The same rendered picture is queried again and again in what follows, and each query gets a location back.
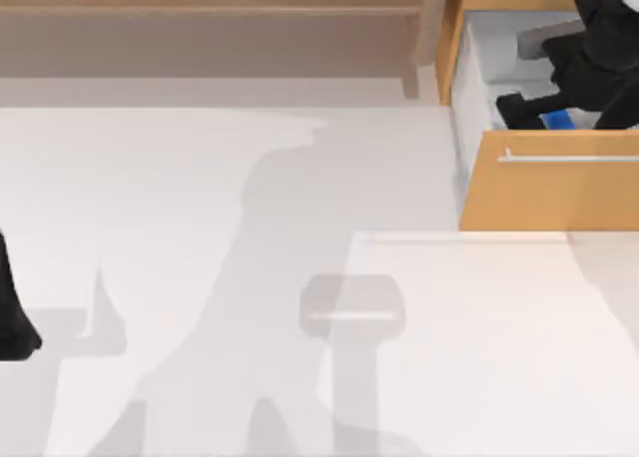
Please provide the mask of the small blue object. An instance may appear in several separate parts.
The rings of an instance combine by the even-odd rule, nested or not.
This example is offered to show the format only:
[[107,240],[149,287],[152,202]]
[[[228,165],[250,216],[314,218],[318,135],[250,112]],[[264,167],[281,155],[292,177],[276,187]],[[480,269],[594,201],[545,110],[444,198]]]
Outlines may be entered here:
[[570,113],[565,109],[543,114],[541,121],[544,127],[550,131],[570,131],[576,129],[576,125]]

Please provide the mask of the pale grey rounded box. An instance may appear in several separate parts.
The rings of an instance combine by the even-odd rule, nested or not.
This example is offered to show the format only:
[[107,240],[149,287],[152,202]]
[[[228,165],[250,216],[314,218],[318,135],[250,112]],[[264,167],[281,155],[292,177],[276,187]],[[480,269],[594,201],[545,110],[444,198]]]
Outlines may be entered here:
[[581,21],[569,21],[522,31],[517,34],[518,58],[524,61],[539,60],[545,57],[542,45],[546,40],[584,30],[585,26]]

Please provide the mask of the grey pierced drawer inside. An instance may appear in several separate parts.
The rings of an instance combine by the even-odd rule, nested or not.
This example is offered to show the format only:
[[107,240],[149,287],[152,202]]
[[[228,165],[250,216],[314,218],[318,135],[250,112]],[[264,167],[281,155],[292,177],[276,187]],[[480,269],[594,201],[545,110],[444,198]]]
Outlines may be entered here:
[[[451,86],[451,104],[463,169],[470,177],[482,135],[486,131],[509,130],[495,100],[520,92],[536,98],[557,92],[550,82],[553,67],[548,59],[524,61],[518,58],[517,34],[556,23],[577,21],[574,13],[472,12],[464,20],[459,54]],[[597,112],[569,109],[576,130],[595,130]]]

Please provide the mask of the pale wooden drawer front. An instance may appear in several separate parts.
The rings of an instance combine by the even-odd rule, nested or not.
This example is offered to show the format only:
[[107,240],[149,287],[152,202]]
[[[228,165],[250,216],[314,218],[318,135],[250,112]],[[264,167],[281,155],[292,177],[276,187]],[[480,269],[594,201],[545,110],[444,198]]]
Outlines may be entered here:
[[639,131],[486,131],[463,231],[639,231],[639,164],[498,163],[518,155],[639,155]]

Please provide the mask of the wooden drawer cabinet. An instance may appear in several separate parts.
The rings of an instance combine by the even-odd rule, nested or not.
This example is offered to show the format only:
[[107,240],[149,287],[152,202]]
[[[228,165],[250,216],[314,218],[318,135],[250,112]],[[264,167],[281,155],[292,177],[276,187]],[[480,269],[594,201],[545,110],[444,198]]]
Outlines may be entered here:
[[470,11],[573,11],[572,0],[445,0],[435,49],[434,70],[439,104],[450,104],[464,14]]

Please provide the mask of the wooden open shelf cupboard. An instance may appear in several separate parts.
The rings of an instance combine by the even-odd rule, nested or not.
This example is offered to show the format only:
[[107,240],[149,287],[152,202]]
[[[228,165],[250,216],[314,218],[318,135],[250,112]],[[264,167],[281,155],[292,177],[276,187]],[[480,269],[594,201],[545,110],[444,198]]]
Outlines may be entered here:
[[0,77],[395,79],[418,94],[443,0],[0,0]]

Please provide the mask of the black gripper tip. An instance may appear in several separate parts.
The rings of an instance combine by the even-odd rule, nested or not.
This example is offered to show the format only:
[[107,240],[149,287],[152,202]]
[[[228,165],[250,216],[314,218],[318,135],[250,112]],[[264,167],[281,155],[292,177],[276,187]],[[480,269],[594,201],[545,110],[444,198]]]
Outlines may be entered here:
[[0,231],[0,362],[25,361],[42,344],[18,297],[6,240]]

